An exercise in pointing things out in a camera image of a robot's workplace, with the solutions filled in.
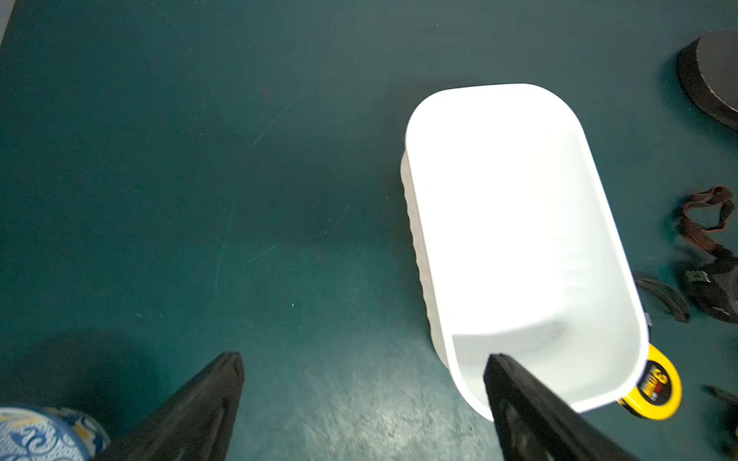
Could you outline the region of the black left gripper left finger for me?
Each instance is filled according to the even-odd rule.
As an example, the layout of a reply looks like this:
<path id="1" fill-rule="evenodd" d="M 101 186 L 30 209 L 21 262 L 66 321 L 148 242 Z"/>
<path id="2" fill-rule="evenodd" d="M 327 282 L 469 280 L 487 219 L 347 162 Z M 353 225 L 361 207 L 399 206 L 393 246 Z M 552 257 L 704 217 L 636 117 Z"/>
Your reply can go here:
<path id="1" fill-rule="evenodd" d="M 219 355 L 99 460 L 223 460 L 244 386 L 239 353 Z"/>

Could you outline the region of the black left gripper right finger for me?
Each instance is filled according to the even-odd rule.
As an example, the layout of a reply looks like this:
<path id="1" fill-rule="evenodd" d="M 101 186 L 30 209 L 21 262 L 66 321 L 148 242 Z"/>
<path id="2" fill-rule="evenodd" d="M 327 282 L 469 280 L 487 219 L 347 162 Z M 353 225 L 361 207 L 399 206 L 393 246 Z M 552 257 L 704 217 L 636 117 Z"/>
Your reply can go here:
<path id="1" fill-rule="evenodd" d="M 484 385 L 505 460 L 634 460 L 509 355 L 490 355 Z"/>

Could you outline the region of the yellow tape measure black label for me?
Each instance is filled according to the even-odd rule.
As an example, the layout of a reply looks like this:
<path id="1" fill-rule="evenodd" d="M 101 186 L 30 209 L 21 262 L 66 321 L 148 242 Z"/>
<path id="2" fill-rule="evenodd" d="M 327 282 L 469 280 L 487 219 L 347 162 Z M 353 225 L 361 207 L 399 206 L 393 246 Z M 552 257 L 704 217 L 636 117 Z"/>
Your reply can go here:
<path id="1" fill-rule="evenodd" d="M 640 274 L 633 274 L 633 279 L 638 288 L 659 299 L 678 322 L 690 321 L 688 303 L 672 285 Z M 649 344 L 644 372 L 632 391 L 618 401 L 619 405 L 636 417 L 664 421 L 678 411 L 681 400 L 682 382 L 676 367 L 664 353 Z"/>

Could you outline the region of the purple black round tape measure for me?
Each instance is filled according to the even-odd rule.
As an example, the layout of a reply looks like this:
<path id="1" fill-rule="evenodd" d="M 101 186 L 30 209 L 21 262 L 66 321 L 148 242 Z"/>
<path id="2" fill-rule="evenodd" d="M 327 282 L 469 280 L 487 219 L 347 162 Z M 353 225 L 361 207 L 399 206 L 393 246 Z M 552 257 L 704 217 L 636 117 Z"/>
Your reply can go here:
<path id="1" fill-rule="evenodd" d="M 703 226 L 689 213 L 693 209 L 718 207 L 718 222 Z M 726 186 L 690 195 L 681 209 L 680 234 L 698 249 L 714 257 L 711 263 L 684 273 L 688 298 L 704 313 L 719 321 L 737 323 L 737 255 L 711 237 L 728 228 L 735 211 L 731 190 Z"/>

